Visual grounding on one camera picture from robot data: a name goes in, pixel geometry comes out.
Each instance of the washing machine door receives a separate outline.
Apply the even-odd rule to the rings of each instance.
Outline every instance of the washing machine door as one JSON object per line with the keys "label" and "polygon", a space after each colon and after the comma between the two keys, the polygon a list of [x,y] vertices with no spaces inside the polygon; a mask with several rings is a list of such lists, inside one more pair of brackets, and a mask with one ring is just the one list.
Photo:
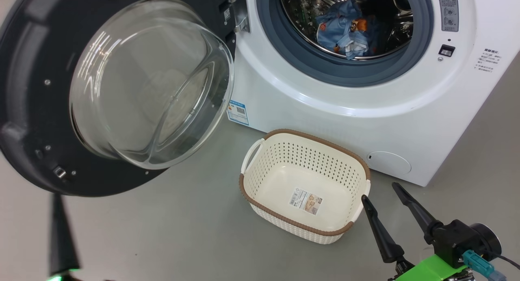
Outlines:
{"label": "washing machine door", "polygon": [[0,31],[2,153],[51,192],[150,181],[222,119],[235,27],[231,0],[17,0]]}

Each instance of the washing machine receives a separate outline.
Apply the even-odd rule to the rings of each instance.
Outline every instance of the washing machine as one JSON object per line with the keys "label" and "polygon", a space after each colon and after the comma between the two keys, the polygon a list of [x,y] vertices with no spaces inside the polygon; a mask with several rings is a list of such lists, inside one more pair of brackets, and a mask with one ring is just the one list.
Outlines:
{"label": "washing machine", "polygon": [[[347,58],[316,17],[381,24]],[[106,196],[196,152],[227,116],[353,150],[427,185],[518,52],[515,0],[0,0],[0,170]]]}

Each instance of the basket handle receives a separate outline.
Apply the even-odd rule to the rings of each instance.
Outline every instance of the basket handle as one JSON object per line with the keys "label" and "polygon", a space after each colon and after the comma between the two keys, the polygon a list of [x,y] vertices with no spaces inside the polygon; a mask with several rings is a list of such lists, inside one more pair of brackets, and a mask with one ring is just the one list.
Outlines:
{"label": "basket handle", "polygon": [[247,166],[247,163],[249,162],[249,159],[251,158],[251,155],[253,155],[253,152],[254,150],[260,146],[260,148],[258,148],[258,151],[255,153],[255,156],[253,157],[253,159],[251,159],[251,163],[253,161],[255,161],[256,157],[258,156],[258,154],[260,154],[260,150],[262,150],[262,143],[264,142],[265,140],[262,138],[258,141],[256,141],[253,146],[251,146],[251,148],[249,148],[249,151],[247,151],[247,154],[245,155],[245,158],[244,158],[244,162],[242,162],[242,168],[240,169],[240,172],[242,174],[245,174],[245,172],[247,172],[249,170],[249,168],[251,167],[251,164],[249,164]]}

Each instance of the door hinge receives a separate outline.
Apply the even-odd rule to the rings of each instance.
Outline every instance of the door hinge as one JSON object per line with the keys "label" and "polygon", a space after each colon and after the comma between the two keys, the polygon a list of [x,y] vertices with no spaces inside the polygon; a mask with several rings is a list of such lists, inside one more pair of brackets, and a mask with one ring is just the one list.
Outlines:
{"label": "door hinge", "polygon": [[247,31],[251,32],[251,23],[249,22],[249,12],[247,11],[247,0],[228,0],[233,7],[235,32]]}

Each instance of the basket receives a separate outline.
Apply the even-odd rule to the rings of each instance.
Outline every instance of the basket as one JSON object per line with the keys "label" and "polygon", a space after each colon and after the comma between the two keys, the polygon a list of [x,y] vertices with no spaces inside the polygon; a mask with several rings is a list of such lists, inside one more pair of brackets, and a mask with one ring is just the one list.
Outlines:
{"label": "basket", "polygon": [[239,185],[262,218],[306,240],[331,244],[361,213],[361,196],[370,190],[370,170],[341,146],[276,130],[251,146]]}

